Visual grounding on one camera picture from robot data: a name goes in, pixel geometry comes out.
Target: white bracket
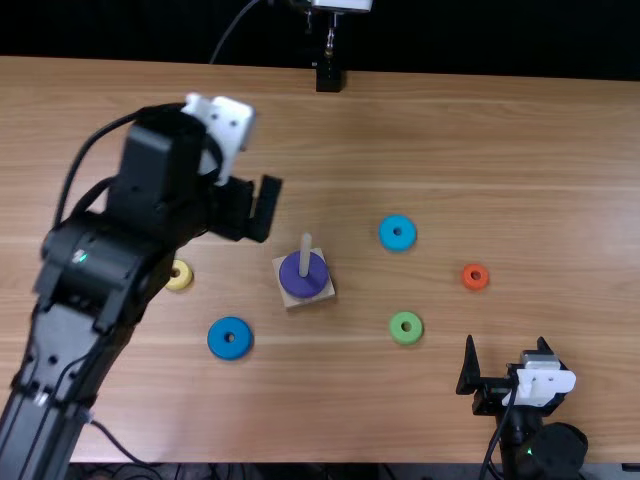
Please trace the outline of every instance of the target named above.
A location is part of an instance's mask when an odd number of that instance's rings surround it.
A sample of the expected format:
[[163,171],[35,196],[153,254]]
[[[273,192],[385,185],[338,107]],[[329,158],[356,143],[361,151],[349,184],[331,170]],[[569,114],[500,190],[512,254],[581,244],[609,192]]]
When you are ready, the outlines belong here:
[[[544,407],[556,393],[569,393],[576,385],[576,375],[570,370],[521,368],[518,374],[518,390],[514,405]],[[502,399],[502,405],[509,403],[512,392]]]
[[205,175],[220,167],[216,185],[225,185],[233,171],[236,156],[247,148],[256,118],[255,110],[246,103],[228,97],[209,100],[197,93],[190,93],[182,112],[200,120],[222,152],[222,165],[219,166],[211,154],[203,150],[198,173]]

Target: orange ring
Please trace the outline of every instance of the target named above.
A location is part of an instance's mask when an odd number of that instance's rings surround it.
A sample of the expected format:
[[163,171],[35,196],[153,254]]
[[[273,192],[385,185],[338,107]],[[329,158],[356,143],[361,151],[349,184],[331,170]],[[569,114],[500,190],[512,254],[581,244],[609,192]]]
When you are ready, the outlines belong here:
[[462,270],[462,284],[469,290],[482,290],[489,283],[489,270],[482,265],[471,263]]

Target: green ring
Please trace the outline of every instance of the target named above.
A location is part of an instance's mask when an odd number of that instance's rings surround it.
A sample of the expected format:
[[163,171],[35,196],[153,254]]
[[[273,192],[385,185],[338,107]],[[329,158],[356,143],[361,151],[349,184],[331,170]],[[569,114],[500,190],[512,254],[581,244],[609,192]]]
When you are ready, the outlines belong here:
[[[402,328],[405,324],[409,324],[408,331]],[[391,332],[391,337],[400,345],[413,345],[422,337],[424,327],[422,326],[422,321],[415,313],[398,312],[391,317],[389,331]]]

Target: purple ring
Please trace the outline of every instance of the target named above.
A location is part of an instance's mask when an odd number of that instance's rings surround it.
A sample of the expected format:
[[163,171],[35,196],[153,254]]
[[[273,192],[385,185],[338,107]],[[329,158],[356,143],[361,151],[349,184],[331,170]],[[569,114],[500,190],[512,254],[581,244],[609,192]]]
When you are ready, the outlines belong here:
[[319,294],[329,281],[329,269],[322,257],[311,252],[309,274],[301,277],[300,251],[288,255],[280,265],[280,284],[289,295],[298,298],[311,298]]

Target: blue ring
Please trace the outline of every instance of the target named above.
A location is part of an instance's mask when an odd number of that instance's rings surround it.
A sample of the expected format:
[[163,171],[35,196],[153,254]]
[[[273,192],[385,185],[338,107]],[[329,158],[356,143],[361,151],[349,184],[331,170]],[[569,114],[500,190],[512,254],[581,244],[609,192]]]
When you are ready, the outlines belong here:
[[[229,335],[233,335],[232,340],[229,340]],[[244,320],[224,317],[211,325],[207,334],[207,345],[216,357],[222,360],[237,360],[251,350],[253,333]]]
[[416,241],[416,226],[404,215],[389,215],[380,224],[378,236],[387,250],[404,252]]

